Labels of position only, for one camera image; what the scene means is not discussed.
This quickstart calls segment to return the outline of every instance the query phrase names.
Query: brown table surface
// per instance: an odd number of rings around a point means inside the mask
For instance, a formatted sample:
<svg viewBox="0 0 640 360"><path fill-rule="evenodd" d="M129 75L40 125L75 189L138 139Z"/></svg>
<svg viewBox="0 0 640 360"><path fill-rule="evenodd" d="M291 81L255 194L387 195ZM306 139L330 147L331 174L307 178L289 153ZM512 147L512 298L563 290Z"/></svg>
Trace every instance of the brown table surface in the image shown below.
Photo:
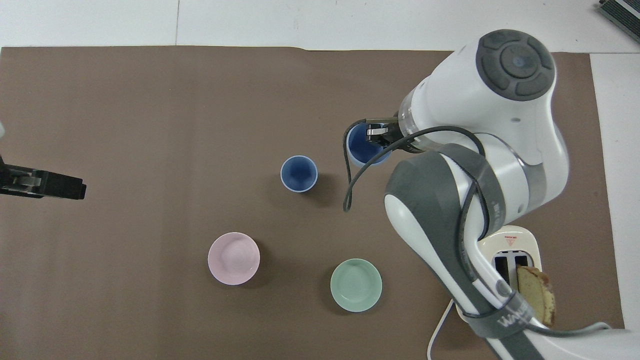
<svg viewBox="0 0 640 360"><path fill-rule="evenodd" d="M86 199L0 199L0 357L21 359L424 359L448 302L386 219L394 155L344 214L341 138L393 114L449 53L293 48L4 48L5 162L82 177ZM554 116L571 175L515 224L537 237L556 289L557 328L623 327L589 57L555 54ZM311 157L308 193L280 183ZM244 285L207 267L230 231L260 247ZM369 311L334 303L345 259L371 261ZM488 354L447 321L439 358Z"/></svg>

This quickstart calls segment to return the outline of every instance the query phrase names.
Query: white robotic arm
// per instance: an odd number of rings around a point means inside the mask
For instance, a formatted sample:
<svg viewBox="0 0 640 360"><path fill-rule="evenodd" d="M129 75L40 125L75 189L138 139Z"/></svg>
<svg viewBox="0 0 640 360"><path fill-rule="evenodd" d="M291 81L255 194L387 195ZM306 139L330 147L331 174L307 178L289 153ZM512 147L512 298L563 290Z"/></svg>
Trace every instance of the white robotic arm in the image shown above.
<svg viewBox="0 0 640 360"><path fill-rule="evenodd" d="M539 41L498 30L445 59L405 97L397 118L367 119L367 140L384 152L421 152L391 175L387 216L499 358L631 358L640 350L633 332L603 323L544 327L477 246L566 185L566 146L550 107L555 85L555 63ZM345 210L367 167L350 181Z"/></svg>

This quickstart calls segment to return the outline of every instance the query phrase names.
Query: black cable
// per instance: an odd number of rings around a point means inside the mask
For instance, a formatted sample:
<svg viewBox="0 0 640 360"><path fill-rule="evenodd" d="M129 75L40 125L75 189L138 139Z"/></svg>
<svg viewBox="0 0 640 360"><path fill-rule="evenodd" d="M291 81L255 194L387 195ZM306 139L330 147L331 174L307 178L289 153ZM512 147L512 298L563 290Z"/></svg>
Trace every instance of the black cable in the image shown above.
<svg viewBox="0 0 640 360"><path fill-rule="evenodd" d="M611 326L603 322L597 322L587 327L583 327L581 329L559 331L559 330L546 329L544 327L540 327L532 323L528 323L526 326L526 329L531 330L533 332L537 332L538 334L541 334L544 336L551 336L553 338L571 338L572 336L587 335L587 334L591 334L592 332L596 332L600 330L609 330L611 329Z"/></svg>
<svg viewBox="0 0 640 360"><path fill-rule="evenodd" d="M356 123L352 124L351 127L349 127L349 129L344 133L344 137L342 138L342 146L343 146L343 149L344 149L344 158L345 158L345 161L347 163L347 177L349 178L349 186L347 187L347 193L345 194L344 202L342 203L342 210L345 213L348 213L349 210L351 209L351 196L352 196L352 193L353 193L353 186L355 185L356 181L358 181L360 176L362 176L362 173L364 173L365 170L367 170L378 159L380 159L381 157L386 155L386 153L391 152L393 150L397 150L398 148L400 148L400 146L403 146L403 145L409 143L410 141L412 141L413 139L415 139L418 136L426 135L426 134L429 134L429 133L436 133L438 131L453 131L455 133L460 133L462 135L465 135L466 137L471 139L471 141L478 148L478 153L480 155L482 155L482 156L485 155L484 147L483 147L482 143L480 142L480 139L478 139L477 136L474 133L472 133L471 131L469 131L467 129L463 129L462 127L458 127L458 126L435 126L435 127L430 127L428 129L423 129L423 130L420 130L420 131L416 131L415 133L413 133L411 135L407 135L407 136L405 136L404 138L402 138L400 140L396 140L395 142L393 142L392 144L390 144L389 146L384 148L381 152L377 153L373 158L371 158L360 169L360 171L358 171L356 176L353 177L353 179L351 179L351 169L349 168L349 159L347 157L347 134L349 133L349 130L351 130L351 128L355 127L358 124L361 124L362 122L363 122L363 120L360 120L360 122L356 122Z"/></svg>

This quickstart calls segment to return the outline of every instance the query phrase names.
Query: small blue cup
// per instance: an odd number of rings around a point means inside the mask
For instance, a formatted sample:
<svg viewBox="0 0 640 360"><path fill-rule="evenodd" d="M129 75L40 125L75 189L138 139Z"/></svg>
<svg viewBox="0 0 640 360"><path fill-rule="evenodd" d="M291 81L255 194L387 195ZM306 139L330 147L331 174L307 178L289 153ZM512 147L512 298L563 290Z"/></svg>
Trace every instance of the small blue cup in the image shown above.
<svg viewBox="0 0 640 360"><path fill-rule="evenodd" d="M280 168L280 180L292 192L305 192L316 184L318 167L304 155L291 156Z"/></svg>
<svg viewBox="0 0 640 360"><path fill-rule="evenodd" d="M371 158L383 150L383 147L368 142L366 136L367 124L364 123L356 125L347 134L347 153L351 162L358 167L363 167ZM391 152L384 154L371 165L375 166L383 163L390 155Z"/></svg>

